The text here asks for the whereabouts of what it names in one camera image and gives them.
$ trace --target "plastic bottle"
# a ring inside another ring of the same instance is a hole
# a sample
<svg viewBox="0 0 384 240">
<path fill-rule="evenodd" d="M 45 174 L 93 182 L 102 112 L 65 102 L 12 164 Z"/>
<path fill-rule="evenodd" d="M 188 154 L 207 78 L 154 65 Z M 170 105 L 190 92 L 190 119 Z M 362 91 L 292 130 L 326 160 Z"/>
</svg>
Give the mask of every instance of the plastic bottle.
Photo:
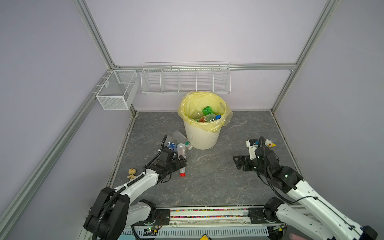
<svg viewBox="0 0 384 240">
<path fill-rule="evenodd" d="M 205 116 L 205 114 L 202 113 L 201 111 L 194 110 L 189 117 L 192 118 L 192 119 L 200 119 L 200 118 L 202 118 L 204 116 Z"/>
<path fill-rule="evenodd" d="M 179 143 L 177 145 L 177 156 L 183 156 L 185 159 L 187 159 L 185 155 L 185 144 L 184 143 Z M 180 172 L 180 177 L 185 177 L 185 167 L 179 170 Z"/>
<path fill-rule="evenodd" d="M 199 122 L 210 122 L 210 121 L 215 121 L 217 119 L 220 119 L 221 115 L 215 115 L 214 113 L 211 113 L 207 116 L 204 116 L 199 119 Z"/>
<path fill-rule="evenodd" d="M 207 116 L 207 115 L 213 113 L 214 111 L 212 110 L 212 108 L 210 106 L 206 106 L 206 108 L 204 108 L 202 112 L 204 113 L 204 115 Z"/>
<path fill-rule="evenodd" d="M 164 144 L 169 149 L 172 149 L 174 152 L 177 152 L 176 144 L 174 143 L 174 140 L 171 138 L 171 136 L 167 136 L 167 140 Z"/>
<path fill-rule="evenodd" d="M 178 143 L 184 143 L 188 150 L 193 148 L 193 145 L 188 142 L 188 139 L 179 130 L 172 133 L 172 138 Z"/>
</svg>

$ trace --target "plush toy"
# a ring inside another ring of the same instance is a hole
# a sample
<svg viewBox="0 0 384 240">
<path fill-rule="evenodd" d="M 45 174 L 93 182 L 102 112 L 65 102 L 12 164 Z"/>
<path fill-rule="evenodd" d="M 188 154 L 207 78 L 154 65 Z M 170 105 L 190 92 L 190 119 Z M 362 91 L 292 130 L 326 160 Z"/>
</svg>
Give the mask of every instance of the plush toy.
<svg viewBox="0 0 384 240">
<path fill-rule="evenodd" d="M 136 177 L 136 176 L 134 175 L 136 172 L 137 172 L 136 169 L 133 169 L 133 168 L 131 168 L 131 169 L 128 171 L 129 176 L 128 176 L 127 178 L 130 178 L 129 181 L 132 181 L 132 179 L 134 179 L 134 178 Z"/>
<path fill-rule="evenodd" d="M 276 144 L 268 139 L 265 139 L 265 145 L 268 147 L 276 147 Z"/>
</svg>

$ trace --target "divided wire rack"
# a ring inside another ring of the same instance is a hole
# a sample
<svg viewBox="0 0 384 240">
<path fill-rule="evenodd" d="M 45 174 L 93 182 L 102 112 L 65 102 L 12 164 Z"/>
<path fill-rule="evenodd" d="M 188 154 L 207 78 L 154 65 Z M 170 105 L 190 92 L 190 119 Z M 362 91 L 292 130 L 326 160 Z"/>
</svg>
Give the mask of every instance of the divided wire rack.
<svg viewBox="0 0 384 240">
<path fill-rule="evenodd" d="M 96 97 L 105 110 L 129 110 L 139 85 L 136 71 L 112 70 Z"/>
<path fill-rule="evenodd" d="M 228 62 L 143 63 L 144 94 L 185 94 L 191 91 L 229 93 Z"/>
</svg>

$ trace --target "marble-patterned floor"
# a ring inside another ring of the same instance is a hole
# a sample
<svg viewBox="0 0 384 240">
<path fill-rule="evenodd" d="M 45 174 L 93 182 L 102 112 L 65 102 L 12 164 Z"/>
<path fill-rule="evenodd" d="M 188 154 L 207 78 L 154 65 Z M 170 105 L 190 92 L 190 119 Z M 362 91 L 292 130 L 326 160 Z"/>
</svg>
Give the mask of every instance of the marble-patterned floor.
<svg viewBox="0 0 384 240">
<path fill-rule="evenodd" d="M 178 129 L 185 135 L 176 112 L 139 112 L 126 151 L 115 176 L 114 187 L 127 182 L 128 170 L 141 172 L 157 153 L 165 134 Z M 234 112 L 222 127 L 217 144 L 207 150 L 187 150 L 186 177 L 174 173 L 169 182 L 157 184 L 136 199 L 146 199 L 158 207 L 174 205 L 264 205 L 275 197 L 255 172 L 237 170 L 233 156 L 249 155 L 245 141 L 263 135 L 276 143 L 273 148 L 280 164 L 295 168 L 270 112 Z"/>
</svg>

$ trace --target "wire shelf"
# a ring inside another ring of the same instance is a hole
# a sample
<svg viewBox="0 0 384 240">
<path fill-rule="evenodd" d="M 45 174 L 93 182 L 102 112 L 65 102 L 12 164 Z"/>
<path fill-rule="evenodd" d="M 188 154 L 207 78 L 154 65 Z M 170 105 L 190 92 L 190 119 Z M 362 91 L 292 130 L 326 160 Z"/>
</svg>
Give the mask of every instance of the wire shelf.
<svg viewBox="0 0 384 240">
<path fill-rule="evenodd" d="M 144 94 L 185 94 L 191 91 L 229 93 L 228 62 L 143 63 Z"/>
<path fill-rule="evenodd" d="M 96 97 L 105 110 L 129 110 L 139 85 L 136 71 L 113 70 Z"/>
</svg>

